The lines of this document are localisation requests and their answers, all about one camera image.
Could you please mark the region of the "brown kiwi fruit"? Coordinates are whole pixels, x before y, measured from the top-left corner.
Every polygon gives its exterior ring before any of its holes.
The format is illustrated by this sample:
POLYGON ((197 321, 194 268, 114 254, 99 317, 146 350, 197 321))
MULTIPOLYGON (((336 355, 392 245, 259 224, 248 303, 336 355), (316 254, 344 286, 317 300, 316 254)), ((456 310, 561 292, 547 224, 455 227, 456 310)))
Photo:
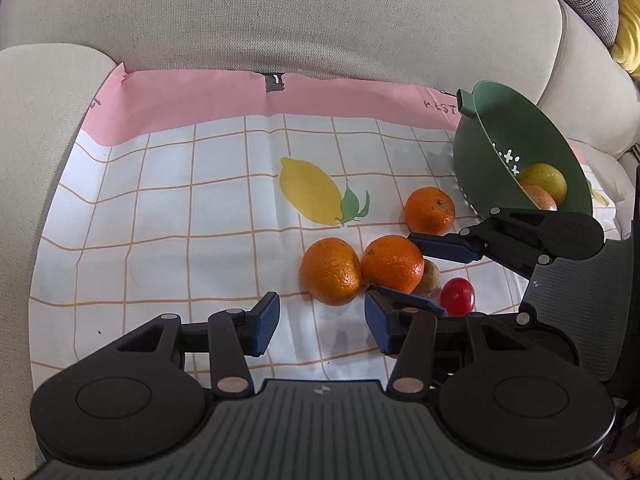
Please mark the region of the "brown kiwi fruit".
POLYGON ((413 295, 424 297, 431 295, 432 292, 439 288, 441 278, 442 274, 439 267, 431 260, 424 259, 423 275, 420 283, 413 289, 413 295))

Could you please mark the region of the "orange mandarin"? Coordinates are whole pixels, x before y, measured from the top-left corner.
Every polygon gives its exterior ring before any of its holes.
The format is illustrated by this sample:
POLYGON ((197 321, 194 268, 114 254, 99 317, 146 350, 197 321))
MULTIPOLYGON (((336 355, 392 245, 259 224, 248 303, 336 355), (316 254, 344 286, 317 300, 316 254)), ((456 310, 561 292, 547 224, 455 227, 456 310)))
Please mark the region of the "orange mandarin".
POLYGON ((337 237, 322 238, 307 248, 299 275, 309 295, 331 307, 348 304, 361 288, 360 259, 337 237))
POLYGON ((364 286, 386 287, 408 294, 420 284, 424 259, 407 237, 385 235, 372 240, 361 258, 364 286))
POLYGON ((447 233, 457 217, 451 197, 434 186, 413 191, 405 202, 404 213, 410 232, 428 235, 447 233))

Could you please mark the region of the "red tomato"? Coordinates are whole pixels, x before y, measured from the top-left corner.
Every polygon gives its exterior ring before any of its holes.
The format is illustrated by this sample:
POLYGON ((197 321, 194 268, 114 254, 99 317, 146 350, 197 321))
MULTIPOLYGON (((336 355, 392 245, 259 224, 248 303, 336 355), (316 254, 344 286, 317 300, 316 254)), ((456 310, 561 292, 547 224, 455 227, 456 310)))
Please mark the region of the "red tomato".
POLYGON ((439 304, 449 316, 465 316, 475 307, 475 290, 465 278, 452 278, 440 291, 439 304))

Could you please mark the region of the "red-green mango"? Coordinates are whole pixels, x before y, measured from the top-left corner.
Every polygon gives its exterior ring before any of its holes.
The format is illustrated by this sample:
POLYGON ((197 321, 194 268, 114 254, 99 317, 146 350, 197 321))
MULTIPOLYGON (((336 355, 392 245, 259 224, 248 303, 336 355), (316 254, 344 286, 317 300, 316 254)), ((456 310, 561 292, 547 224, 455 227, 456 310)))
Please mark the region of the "red-green mango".
POLYGON ((521 188, 540 210, 556 211, 558 209, 555 200, 541 186, 531 183, 522 183, 521 188))

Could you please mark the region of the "yellow-green mango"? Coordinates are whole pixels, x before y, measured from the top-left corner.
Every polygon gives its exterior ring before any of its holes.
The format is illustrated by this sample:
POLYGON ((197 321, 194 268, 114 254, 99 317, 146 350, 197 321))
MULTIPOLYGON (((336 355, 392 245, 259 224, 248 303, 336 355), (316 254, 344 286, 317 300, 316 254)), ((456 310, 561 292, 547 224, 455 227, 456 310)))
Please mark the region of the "yellow-green mango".
POLYGON ((538 185, 546 191, 557 205, 565 202, 567 183, 560 170, 545 162, 536 162, 522 170, 516 177, 521 185, 538 185))

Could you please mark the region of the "green colander bowl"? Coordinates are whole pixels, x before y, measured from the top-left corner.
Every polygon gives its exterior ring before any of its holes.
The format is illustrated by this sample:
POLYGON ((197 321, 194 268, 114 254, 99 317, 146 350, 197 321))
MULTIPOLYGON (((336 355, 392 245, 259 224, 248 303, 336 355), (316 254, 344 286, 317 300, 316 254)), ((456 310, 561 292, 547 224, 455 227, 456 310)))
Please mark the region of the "green colander bowl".
POLYGON ((592 214, 582 166, 554 123, 533 102, 505 84, 481 81, 457 92, 460 120, 454 134, 454 174, 473 209, 487 218, 496 207, 534 209, 516 176, 537 162, 567 183, 560 211, 592 214))

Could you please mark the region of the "checked lemon print cloth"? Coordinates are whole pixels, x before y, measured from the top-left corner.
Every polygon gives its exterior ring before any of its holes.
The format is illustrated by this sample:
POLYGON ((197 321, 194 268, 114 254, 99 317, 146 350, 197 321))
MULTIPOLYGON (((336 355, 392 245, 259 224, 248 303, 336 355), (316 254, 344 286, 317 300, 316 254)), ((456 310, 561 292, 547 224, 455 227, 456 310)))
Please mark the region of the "checked lemon print cloth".
POLYGON ((204 322, 281 298, 256 382, 390 377, 361 298, 319 304, 299 281, 308 246, 361 252, 406 232, 434 186, 476 222, 454 175, 456 101, 435 89, 222 70, 115 68, 70 151, 29 295, 32 381, 164 313, 204 322))

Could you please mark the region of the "yellow cushion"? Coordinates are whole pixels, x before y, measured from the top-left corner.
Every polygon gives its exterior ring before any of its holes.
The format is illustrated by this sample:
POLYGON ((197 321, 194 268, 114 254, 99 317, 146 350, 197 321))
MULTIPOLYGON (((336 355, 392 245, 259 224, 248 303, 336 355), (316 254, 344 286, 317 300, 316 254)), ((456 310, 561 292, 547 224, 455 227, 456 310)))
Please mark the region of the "yellow cushion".
POLYGON ((612 58, 639 81, 640 0, 618 0, 618 29, 612 58))

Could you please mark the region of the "beige sofa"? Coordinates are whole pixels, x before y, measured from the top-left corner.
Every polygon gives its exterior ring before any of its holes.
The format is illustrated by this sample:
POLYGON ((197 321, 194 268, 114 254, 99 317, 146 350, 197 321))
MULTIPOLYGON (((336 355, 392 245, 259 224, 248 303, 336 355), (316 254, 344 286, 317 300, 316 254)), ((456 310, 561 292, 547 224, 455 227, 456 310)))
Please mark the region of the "beige sofa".
POLYGON ((639 95, 563 0, 1 0, 1 474, 35 467, 27 295, 53 192, 117 64, 457 90, 501 80, 576 140, 630 227, 639 95))

